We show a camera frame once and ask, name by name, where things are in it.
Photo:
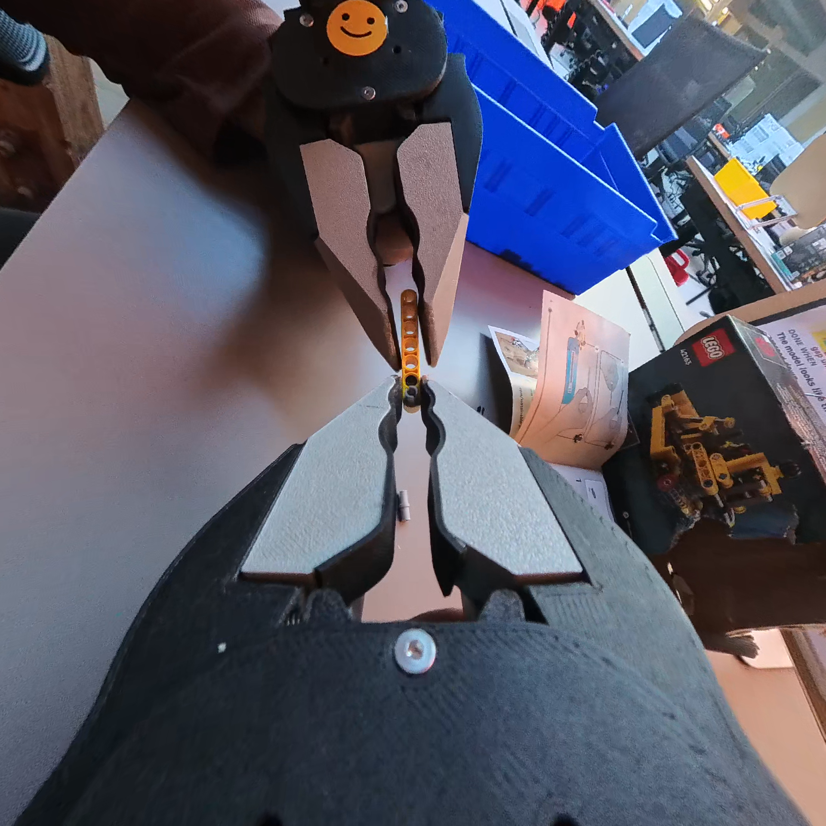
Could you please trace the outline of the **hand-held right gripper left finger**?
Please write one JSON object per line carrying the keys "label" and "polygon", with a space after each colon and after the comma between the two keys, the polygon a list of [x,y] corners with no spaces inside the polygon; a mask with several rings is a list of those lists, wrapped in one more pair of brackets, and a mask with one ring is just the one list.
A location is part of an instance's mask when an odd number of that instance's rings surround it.
{"label": "hand-held right gripper left finger", "polygon": [[240,492],[253,503],[241,580],[363,600],[394,557],[400,418],[390,376]]}

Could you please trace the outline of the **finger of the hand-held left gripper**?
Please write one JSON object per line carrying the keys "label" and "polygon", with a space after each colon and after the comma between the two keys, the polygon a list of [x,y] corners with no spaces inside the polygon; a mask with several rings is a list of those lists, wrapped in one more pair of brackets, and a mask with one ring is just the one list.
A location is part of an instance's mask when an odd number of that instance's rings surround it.
{"label": "finger of the hand-held left gripper", "polygon": [[378,354],[401,370],[383,265],[371,244],[372,204],[364,159],[334,139],[300,147],[315,217],[315,248]]}
{"label": "finger of the hand-held left gripper", "polygon": [[451,124],[418,126],[399,146],[397,162],[425,356],[436,367],[449,334],[469,221]]}

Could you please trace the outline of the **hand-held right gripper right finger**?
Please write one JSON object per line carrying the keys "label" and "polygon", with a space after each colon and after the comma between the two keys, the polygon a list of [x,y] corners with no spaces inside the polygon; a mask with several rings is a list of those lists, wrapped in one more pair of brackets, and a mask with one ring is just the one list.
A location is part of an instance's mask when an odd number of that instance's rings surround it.
{"label": "hand-held right gripper right finger", "polygon": [[432,565],[444,595],[466,601],[527,586],[584,582],[573,545],[510,436],[425,379]]}

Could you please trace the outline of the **yellow lego beam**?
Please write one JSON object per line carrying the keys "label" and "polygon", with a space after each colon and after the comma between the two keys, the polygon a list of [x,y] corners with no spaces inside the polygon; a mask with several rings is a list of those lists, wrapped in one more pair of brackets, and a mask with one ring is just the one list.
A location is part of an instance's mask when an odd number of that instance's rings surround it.
{"label": "yellow lego beam", "polygon": [[420,408],[420,357],[418,294],[406,289],[401,293],[401,389],[407,412]]}

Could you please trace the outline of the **person's left forearm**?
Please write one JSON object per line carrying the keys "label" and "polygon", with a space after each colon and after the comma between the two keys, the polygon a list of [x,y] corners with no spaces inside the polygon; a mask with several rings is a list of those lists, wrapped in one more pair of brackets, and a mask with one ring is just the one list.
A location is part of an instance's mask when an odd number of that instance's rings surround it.
{"label": "person's left forearm", "polygon": [[9,1],[15,20],[93,60],[218,163],[262,158],[264,85],[283,19],[259,1]]}

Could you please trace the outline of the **lego instruction booklet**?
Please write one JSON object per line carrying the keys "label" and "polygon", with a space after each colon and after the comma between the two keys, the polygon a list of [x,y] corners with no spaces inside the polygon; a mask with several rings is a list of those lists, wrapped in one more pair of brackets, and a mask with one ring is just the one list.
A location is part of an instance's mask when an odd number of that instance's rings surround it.
{"label": "lego instruction booklet", "polygon": [[550,292],[535,336],[488,329],[511,398],[504,430],[614,521],[602,469],[629,432],[629,333]]}

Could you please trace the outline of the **black lego box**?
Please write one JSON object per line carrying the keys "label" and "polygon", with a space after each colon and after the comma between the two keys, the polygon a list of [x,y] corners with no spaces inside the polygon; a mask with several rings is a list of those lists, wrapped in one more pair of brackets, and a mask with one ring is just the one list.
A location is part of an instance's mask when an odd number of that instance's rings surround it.
{"label": "black lego box", "polygon": [[757,325],[724,315],[635,369],[629,447],[603,469],[649,557],[710,521],[731,539],[823,542],[825,430]]}

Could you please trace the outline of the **large blue plastic bin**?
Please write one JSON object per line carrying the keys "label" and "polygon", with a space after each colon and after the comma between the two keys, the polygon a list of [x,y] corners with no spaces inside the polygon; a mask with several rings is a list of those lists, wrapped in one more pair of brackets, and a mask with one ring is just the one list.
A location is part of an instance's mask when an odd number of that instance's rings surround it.
{"label": "large blue plastic bin", "polygon": [[616,125],[600,126],[595,105],[478,3],[430,4],[443,14],[449,51],[465,56],[472,84],[512,116],[575,160],[609,145],[628,149]]}
{"label": "large blue plastic bin", "polygon": [[475,91],[483,139],[468,241],[579,295],[676,240],[616,125],[575,160]]}

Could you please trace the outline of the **dark monitor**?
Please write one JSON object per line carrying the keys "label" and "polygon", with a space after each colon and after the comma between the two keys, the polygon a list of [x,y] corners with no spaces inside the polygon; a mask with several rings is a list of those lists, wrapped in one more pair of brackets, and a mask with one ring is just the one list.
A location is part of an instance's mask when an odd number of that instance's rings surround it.
{"label": "dark monitor", "polygon": [[596,122],[616,126],[641,158],[740,83],[766,49],[696,16],[679,18],[659,44],[596,101]]}

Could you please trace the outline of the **wooden crate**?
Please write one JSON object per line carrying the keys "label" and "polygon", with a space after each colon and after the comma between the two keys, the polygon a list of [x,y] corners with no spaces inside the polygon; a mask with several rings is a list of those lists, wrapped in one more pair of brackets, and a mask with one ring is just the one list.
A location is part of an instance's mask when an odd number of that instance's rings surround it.
{"label": "wooden crate", "polygon": [[1,81],[1,205],[43,212],[104,131],[90,62],[47,36],[33,86]]}

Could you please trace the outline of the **yellow plastic bin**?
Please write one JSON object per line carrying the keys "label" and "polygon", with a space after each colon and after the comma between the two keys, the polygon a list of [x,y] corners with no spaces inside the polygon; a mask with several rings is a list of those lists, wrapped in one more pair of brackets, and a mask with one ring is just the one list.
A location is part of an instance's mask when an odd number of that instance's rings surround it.
{"label": "yellow plastic bin", "polygon": [[731,158],[714,174],[718,188],[744,217],[760,221],[777,208],[758,180],[737,158]]}

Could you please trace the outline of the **printed instruction sheet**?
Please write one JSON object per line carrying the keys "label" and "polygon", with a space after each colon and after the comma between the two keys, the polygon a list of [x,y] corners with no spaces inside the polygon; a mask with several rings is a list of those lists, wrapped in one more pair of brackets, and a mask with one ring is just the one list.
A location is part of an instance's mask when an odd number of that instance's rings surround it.
{"label": "printed instruction sheet", "polygon": [[758,328],[774,343],[812,408],[825,421],[825,304],[761,321]]}

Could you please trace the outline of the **grey ribbed cloth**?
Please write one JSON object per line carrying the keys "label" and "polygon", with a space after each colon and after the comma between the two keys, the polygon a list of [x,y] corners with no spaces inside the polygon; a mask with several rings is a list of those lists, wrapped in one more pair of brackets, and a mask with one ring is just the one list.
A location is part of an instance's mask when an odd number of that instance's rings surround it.
{"label": "grey ribbed cloth", "polygon": [[1,10],[1,79],[23,87],[40,83],[49,67],[49,49],[41,32]]}

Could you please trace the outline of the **beige chair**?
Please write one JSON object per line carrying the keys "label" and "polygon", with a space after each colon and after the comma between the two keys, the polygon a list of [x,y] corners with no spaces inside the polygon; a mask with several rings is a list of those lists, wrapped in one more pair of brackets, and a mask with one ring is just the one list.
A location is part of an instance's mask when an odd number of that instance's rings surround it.
{"label": "beige chair", "polygon": [[825,143],[810,144],[770,186],[773,197],[783,197],[795,209],[794,219],[804,229],[825,221]]}

